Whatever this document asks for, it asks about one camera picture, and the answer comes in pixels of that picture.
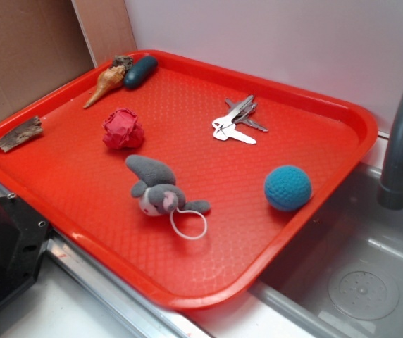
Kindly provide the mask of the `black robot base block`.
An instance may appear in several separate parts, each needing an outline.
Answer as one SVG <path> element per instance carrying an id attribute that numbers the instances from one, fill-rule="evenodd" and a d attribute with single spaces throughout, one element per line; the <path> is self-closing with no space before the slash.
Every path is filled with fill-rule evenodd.
<path id="1" fill-rule="evenodd" d="M 0 309 L 38 278 L 51 226 L 20 197 L 0 197 Z"/>

